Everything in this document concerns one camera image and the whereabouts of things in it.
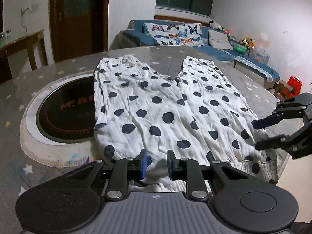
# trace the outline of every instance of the white star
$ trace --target white star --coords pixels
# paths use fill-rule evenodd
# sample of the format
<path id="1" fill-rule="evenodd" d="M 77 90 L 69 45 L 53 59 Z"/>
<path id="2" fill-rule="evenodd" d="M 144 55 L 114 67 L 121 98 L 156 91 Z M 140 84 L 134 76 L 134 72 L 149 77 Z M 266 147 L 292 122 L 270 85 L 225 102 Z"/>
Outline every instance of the white star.
<path id="1" fill-rule="evenodd" d="M 18 196 L 21 196 L 23 193 L 25 193 L 28 189 L 25 189 L 24 187 L 21 187 L 21 192 L 18 194 Z"/>
<path id="2" fill-rule="evenodd" d="M 25 171 L 25 175 L 29 174 L 29 173 L 32 173 L 32 165 L 28 165 L 26 163 L 26 167 L 23 168 L 23 170 Z"/>
<path id="3" fill-rule="evenodd" d="M 23 110 L 25 108 L 25 105 L 20 105 L 20 107 L 18 108 L 18 110 Z"/>

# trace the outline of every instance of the black glass plate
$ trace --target black glass plate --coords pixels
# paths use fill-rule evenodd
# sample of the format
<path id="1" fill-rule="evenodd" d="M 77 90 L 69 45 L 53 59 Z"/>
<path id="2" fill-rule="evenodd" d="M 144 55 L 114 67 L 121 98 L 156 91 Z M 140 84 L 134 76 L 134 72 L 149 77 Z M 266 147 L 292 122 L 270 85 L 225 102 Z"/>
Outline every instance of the black glass plate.
<path id="1" fill-rule="evenodd" d="M 94 136 L 93 77 L 71 81 L 52 92 L 41 104 L 36 122 L 50 140 L 77 143 Z"/>

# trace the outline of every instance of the sofa armrest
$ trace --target sofa armrest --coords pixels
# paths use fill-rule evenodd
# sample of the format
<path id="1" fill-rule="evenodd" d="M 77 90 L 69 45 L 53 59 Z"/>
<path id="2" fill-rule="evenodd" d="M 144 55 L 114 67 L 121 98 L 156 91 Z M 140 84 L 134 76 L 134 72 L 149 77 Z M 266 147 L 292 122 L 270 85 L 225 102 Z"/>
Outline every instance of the sofa armrest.
<path id="1" fill-rule="evenodd" d="M 158 42 L 153 37 L 135 30 L 125 30 L 122 34 L 135 43 L 137 47 L 159 46 Z"/>

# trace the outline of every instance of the table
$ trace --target table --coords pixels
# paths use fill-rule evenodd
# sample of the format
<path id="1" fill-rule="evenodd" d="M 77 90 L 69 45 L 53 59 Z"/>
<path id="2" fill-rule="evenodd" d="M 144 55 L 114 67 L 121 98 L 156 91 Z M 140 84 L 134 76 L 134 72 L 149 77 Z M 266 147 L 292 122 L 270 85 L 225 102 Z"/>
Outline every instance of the table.
<path id="1" fill-rule="evenodd" d="M 0 48 L 0 58 L 8 57 L 24 49 L 27 49 L 30 66 L 32 70 L 35 70 L 37 69 L 37 64 L 35 61 L 33 46 L 38 41 L 40 42 L 43 50 L 43 59 L 44 59 L 43 65 L 46 66 L 48 65 L 48 60 L 46 57 L 46 48 L 44 45 L 43 30 L 40 30 L 32 34 L 28 34 L 24 37 L 21 37 L 17 40 L 11 41 L 8 44 L 4 45 L 3 47 Z"/>
<path id="2" fill-rule="evenodd" d="M 160 74 L 174 78 L 180 72 L 182 61 L 187 55 L 213 60 L 246 98 L 248 105 L 259 118 L 270 115 L 278 101 L 267 90 L 231 66 L 186 46 L 139 47 L 91 54 L 52 64 L 27 72 L 24 77 L 9 80 L 0 85 L 0 233 L 19 233 L 22 230 L 14 210 L 19 193 L 74 169 L 51 168 L 39 164 L 22 151 L 20 123 L 32 96 L 59 78 L 94 70 L 103 57 L 118 57 L 125 54 L 132 54 Z M 269 136 L 274 136 L 280 133 L 291 134 L 297 129 L 298 122 L 292 119 L 268 128 L 267 132 Z M 283 151 L 279 151 L 279 154 L 284 158 L 287 156 Z"/>

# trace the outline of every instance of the white wall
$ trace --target white wall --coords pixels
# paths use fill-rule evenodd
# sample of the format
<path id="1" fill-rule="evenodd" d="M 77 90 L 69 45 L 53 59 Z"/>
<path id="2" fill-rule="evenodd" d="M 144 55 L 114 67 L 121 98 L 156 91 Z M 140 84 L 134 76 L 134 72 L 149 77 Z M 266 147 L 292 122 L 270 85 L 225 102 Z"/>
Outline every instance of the white wall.
<path id="1" fill-rule="evenodd" d="M 186 12 L 182 10 L 176 10 L 172 8 L 160 8 L 157 7 L 155 10 L 155 15 L 162 15 L 162 16 L 173 16 L 173 17 L 181 17 L 181 18 L 187 18 L 192 20 L 198 20 L 200 22 L 209 23 L 212 18 L 208 16 L 204 16 L 198 13 L 193 12 Z"/>
<path id="2" fill-rule="evenodd" d="M 155 16 L 156 0 L 109 0 L 108 47 L 118 48 L 116 35 L 127 29 L 133 19 L 152 20 Z"/>
<path id="3" fill-rule="evenodd" d="M 236 38 L 255 39 L 282 80 L 294 75 L 310 92 L 312 0 L 213 0 L 211 15 Z"/>
<path id="4" fill-rule="evenodd" d="M 25 29 L 21 26 L 21 10 L 28 6 L 33 6 L 33 11 L 24 15 L 24 23 L 28 30 L 27 34 L 44 29 L 44 40 L 46 46 L 46 55 L 48 63 L 54 63 L 50 27 L 49 27 L 49 0 L 4 0 L 3 4 L 3 27 L 4 31 L 11 29 L 11 39 L 17 39 L 25 35 Z M 41 50 L 38 45 L 34 50 L 37 67 L 41 67 L 43 59 Z M 19 74 L 31 71 L 28 60 L 27 51 L 23 50 L 8 58 L 12 76 L 16 77 Z"/>

